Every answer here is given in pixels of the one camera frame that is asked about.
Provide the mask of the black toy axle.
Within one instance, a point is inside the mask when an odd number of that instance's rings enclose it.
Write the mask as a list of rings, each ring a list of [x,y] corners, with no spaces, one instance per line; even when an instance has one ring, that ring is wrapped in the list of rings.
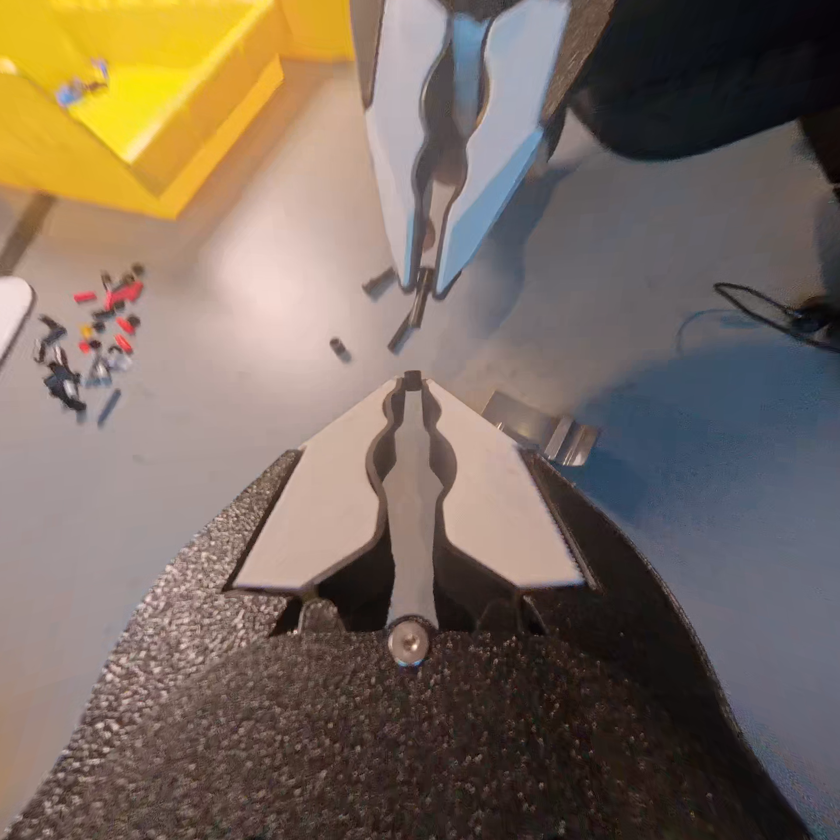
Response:
[[[386,345],[392,354],[399,354],[409,337],[420,329],[424,320],[427,302],[431,297],[433,288],[434,270],[431,267],[423,266],[419,271],[412,306]]]

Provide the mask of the person's black jacket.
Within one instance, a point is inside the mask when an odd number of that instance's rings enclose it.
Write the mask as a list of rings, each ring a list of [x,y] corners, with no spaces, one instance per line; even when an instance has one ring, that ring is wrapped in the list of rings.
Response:
[[[805,145],[827,192],[815,212],[815,243],[822,283],[830,301],[839,302],[839,107],[804,115],[799,120]]]

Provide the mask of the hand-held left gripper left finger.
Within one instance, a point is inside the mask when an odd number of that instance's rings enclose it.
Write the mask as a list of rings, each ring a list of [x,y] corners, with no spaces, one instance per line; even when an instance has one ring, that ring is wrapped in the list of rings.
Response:
[[[314,597],[352,632],[383,629],[395,563],[384,478],[396,462],[403,380],[388,380],[309,438],[231,574],[231,590]]]

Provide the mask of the person's right forearm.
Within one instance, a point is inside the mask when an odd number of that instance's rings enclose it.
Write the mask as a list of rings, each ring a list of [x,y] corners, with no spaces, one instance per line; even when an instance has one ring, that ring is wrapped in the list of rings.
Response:
[[[839,95],[838,1],[621,1],[570,96],[630,160],[703,154]]]

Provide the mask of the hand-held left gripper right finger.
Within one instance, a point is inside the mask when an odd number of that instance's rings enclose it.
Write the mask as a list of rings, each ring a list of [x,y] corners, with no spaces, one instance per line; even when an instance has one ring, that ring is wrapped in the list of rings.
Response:
[[[585,587],[585,573],[522,448],[433,380],[422,385],[434,504],[433,596],[440,629],[477,629],[494,603]]]

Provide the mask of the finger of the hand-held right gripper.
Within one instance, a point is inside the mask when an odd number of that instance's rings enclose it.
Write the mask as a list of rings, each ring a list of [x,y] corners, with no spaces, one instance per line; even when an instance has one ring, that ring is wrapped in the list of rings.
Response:
[[[475,257],[537,156],[543,103],[570,15],[570,2],[527,1],[489,25],[480,54],[486,99],[465,142],[465,180],[444,215],[436,299]]]
[[[451,40],[445,5],[364,2],[364,118],[393,267],[417,287],[438,148],[429,127],[429,85]]]

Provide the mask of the yellow plastic bin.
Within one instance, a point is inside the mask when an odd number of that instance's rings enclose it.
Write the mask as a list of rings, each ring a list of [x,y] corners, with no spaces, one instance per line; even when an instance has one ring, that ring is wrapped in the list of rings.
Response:
[[[2,183],[174,219],[273,97],[283,60],[354,57],[350,3],[2,1]],[[65,109],[56,90],[110,86]]]

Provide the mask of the pile of small toy parts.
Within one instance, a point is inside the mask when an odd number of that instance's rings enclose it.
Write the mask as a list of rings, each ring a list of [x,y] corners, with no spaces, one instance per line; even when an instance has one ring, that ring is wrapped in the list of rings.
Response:
[[[39,314],[33,359],[46,393],[84,424],[103,429],[122,400],[120,377],[130,370],[142,325],[138,304],[148,270],[133,262],[120,276],[102,271],[100,287],[76,292],[82,322],[75,329]]]

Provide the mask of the grey desk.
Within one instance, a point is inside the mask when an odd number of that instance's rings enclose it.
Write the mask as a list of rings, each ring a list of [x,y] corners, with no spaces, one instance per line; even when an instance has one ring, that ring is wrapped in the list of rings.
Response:
[[[573,118],[398,355],[350,66],[286,80],[175,222],[2,190],[3,270],[37,301],[2,369],[2,828],[77,723],[134,607],[284,450],[419,369],[601,436],[569,470],[647,555],[753,747],[838,838],[838,357],[733,312],[719,281],[826,291],[823,177],[795,123],[686,161],[605,151]],[[122,400],[97,429],[46,393],[39,314],[148,270]],[[339,337],[343,364],[329,340]]]

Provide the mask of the silver toy scoop part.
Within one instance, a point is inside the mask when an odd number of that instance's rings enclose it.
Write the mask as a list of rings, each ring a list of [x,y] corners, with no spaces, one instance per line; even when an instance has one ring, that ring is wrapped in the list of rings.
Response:
[[[545,413],[504,392],[495,391],[482,417],[523,448],[540,452],[558,467],[581,467],[595,446],[600,430],[570,415]]]

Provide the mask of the white folding stand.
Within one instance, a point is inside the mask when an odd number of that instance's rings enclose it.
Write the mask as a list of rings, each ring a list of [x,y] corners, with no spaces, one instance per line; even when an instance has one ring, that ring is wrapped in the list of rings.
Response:
[[[25,279],[1,276],[1,367],[13,352],[35,302],[35,290]]]

